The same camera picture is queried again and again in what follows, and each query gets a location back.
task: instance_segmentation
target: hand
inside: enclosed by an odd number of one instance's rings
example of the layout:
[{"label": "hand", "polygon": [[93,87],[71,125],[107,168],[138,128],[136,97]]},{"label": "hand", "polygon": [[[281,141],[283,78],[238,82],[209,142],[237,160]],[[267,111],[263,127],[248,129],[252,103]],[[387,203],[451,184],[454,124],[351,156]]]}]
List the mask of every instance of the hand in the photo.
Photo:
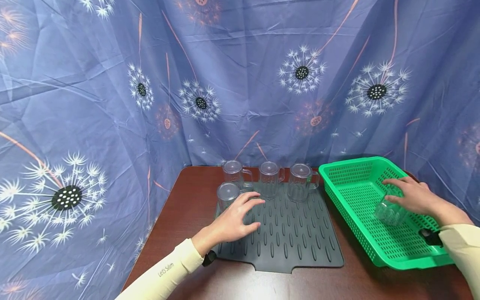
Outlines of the hand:
[{"label": "hand", "polygon": [[412,177],[400,179],[386,179],[383,184],[392,184],[403,192],[403,197],[393,195],[385,196],[385,199],[399,204],[408,211],[420,215],[431,215],[437,206],[446,202],[444,199],[432,193],[425,182],[418,183]]},{"label": "hand", "polygon": [[441,227],[451,224],[473,225],[463,210],[435,195],[425,182],[418,183],[411,177],[403,177],[386,179],[383,184],[395,185],[403,192],[403,197],[387,195],[386,200],[415,214],[431,216]]},{"label": "hand", "polygon": [[249,235],[260,227],[260,222],[249,225],[243,223],[243,217],[255,205],[265,203],[257,192],[243,193],[212,224],[200,230],[192,242],[198,253],[205,256],[218,243],[235,241]]}]

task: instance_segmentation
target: tabletop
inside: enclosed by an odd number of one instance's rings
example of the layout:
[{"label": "tabletop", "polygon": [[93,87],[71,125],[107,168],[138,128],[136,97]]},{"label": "tabletop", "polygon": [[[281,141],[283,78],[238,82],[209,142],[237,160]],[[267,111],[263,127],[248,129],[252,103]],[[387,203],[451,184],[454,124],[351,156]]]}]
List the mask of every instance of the tabletop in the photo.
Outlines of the tabletop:
[{"label": "tabletop", "polygon": [[[258,170],[250,169],[257,180]],[[182,170],[124,288],[212,222],[216,189],[222,181],[221,167]],[[454,265],[408,271],[374,266],[331,200],[325,193],[323,197],[344,267],[295,268],[292,274],[281,274],[257,272],[251,264],[217,259],[186,277],[169,299],[473,299]]]}]

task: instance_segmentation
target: mug handle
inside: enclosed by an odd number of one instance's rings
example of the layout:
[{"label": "mug handle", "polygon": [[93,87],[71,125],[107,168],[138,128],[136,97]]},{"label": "mug handle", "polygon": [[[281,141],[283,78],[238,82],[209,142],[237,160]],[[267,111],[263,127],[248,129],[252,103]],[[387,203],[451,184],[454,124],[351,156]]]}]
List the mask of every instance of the mug handle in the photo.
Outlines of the mug handle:
[{"label": "mug handle", "polygon": [[283,179],[285,179],[285,168],[280,168],[278,175],[280,176],[280,178],[278,178],[278,182],[282,182]]},{"label": "mug handle", "polygon": [[250,175],[250,182],[251,182],[247,185],[246,180],[244,180],[243,181],[243,186],[245,188],[249,188],[249,189],[253,188],[253,174],[252,174],[252,171],[247,170],[247,169],[242,169],[242,173]]},{"label": "mug handle", "polygon": [[[316,177],[317,180],[315,180],[315,183],[312,184],[312,179]],[[318,172],[315,172],[312,170],[312,176],[310,177],[310,190],[314,190],[316,188],[318,188],[318,185],[320,184],[320,174],[318,174]]]}]

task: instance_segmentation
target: clear plastic mug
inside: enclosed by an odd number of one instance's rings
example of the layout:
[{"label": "clear plastic mug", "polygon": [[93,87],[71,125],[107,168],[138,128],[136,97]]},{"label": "clear plastic mug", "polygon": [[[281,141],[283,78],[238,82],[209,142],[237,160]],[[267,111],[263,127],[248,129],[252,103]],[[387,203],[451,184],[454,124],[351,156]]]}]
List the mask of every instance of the clear plastic mug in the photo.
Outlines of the clear plastic mug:
[{"label": "clear plastic mug", "polygon": [[224,212],[240,195],[238,186],[231,182],[223,182],[216,190],[220,211]]},{"label": "clear plastic mug", "polygon": [[285,178],[285,169],[272,161],[266,161],[258,167],[260,171],[260,194],[262,199],[275,198],[279,183]]},{"label": "clear plastic mug", "polygon": [[[391,184],[387,185],[387,192],[385,195],[403,197],[402,191],[398,187]],[[387,225],[399,226],[402,225],[407,218],[408,211],[398,204],[391,203],[383,198],[382,201],[377,204],[374,215],[377,219]]]},{"label": "clear plastic mug", "polygon": [[[245,184],[243,174],[250,176],[250,182]],[[225,182],[235,183],[241,190],[251,190],[253,182],[253,174],[250,170],[243,169],[241,163],[236,160],[229,160],[223,165],[223,176]]]},{"label": "clear plastic mug", "polygon": [[287,195],[293,202],[304,202],[311,190],[318,188],[320,175],[305,164],[295,164],[290,168]]}]

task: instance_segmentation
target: left hand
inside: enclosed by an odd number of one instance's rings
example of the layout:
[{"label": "left hand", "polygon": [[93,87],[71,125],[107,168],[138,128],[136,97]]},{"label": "left hand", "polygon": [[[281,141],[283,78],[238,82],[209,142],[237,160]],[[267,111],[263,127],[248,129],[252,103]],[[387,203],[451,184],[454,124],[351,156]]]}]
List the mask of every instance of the left hand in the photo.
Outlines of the left hand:
[{"label": "left hand", "polygon": [[260,194],[257,192],[241,194],[212,224],[200,230],[192,238],[198,253],[204,256],[219,243],[239,240],[257,230],[260,222],[245,225],[243,218],[255,205],[265,203],[265,200],[262,199],[250,200],[250,198],[259,196]]}]

